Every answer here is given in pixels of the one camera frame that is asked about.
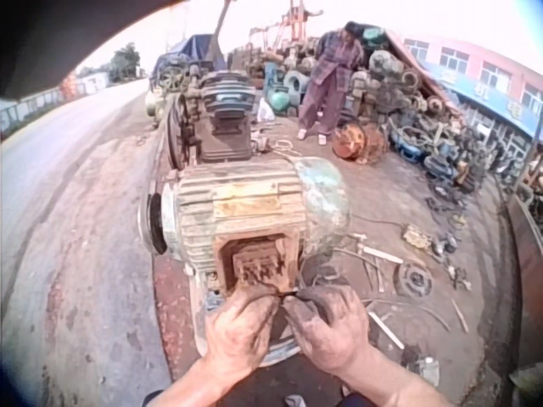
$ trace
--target pants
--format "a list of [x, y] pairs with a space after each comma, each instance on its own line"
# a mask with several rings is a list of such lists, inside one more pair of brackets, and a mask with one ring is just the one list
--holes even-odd
[[338, 125], [339, 114], [345, 105], [346, 97], [347, 92], [338, 91], [336, 71], [333, 71], [322, 85], [309, 81], [304, 102], [299, 107], [299, 128], [309, 130], [315, 124], [316, 113], [326, 100], [326, 107], [316, 129], [319, 134], [331, 135]]

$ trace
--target window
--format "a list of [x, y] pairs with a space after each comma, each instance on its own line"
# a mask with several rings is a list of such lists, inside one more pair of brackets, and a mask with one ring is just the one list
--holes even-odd
[[511, 80], [511, 74], [505, 70], [498, 68], [488, 62], [483, 62], [483, 69], [481, 70], [481, 82], [494, 87], [502, 93], [509, 91], [509, 81]]
[[543, 104], [543, 95], [541, 94], [541, 91], [528, 83], [524, 85], [522, 104], [535, 114], [539, 114], [541, 105]]
[[439, 64], [447, 67], [450, 70], [456, 70], [465, 74], [468, 60], [469, 55], [466, 53], [461, 53], [460, 51], [456, 51], [452, 48], [441, 48], [441, 58], [439, 59]]
[[426, 60], [426, 54], [428, 53], [428, 47], [430, 44], [422, 41], [405, 40], [404, 44], [409, 48], [413, 56], [419, 61]]

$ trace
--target blue tarp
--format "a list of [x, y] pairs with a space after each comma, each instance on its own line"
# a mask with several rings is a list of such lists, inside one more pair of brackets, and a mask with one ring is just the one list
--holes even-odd
[[[150, 80], [156, 79], [160, 69], [168, 64], [204, 60], [207, 49], [210, 46], [211, 37], [213, 37], [212, 34], [198, 34], [190, 36], [188, 39], [174, 45], [170, 51], [159, 56], [154, 65]], [[225, 70], [227, 68], [220, 49], [217, 50], [217, 55], [213, 61], [213, 68], [214, 70]]]

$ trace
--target forearm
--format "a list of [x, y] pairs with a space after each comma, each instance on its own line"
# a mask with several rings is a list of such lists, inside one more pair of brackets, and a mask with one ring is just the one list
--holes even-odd
[[376, 405], [450, 405], [420, 376], [397, 365], [373, 347], [361, 355], [341, 379]]
[[192, 365], [185, 376], [153, 400], [150, 406], [209, 406], [219, 401], [234, 384], [226, 377], [214, 376], [205, 359], [200, 359]]

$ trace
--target person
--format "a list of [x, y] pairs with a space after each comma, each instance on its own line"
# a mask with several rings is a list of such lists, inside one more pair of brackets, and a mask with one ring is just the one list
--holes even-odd
[[315, 124], [316, 114], [326, 102], [317, 131], [318, 142], [325, 145], [338, 124], [339, 113], [344, 107], [350, 76], [358, 66], [363, 50], [357, 39], [359, 25], [349, 22], [341, 31], [330, 31], [321, 37], [316, 46], [316, 65], [299, 107], [298, 138], [305, 139], [307, 131]]
[[[429, 383], [368, 342], [367, 312], [352, 288], [304, 288], [286, 297], [283, 307], [302, 353], [375, 405], [450, 405]], [[220, 400], [264, 359], [278, 308], [273, 287], [238, 287], [208, 315], [206, 355], [168, 389], [146, 400], [148, 406], [208, 406]]]

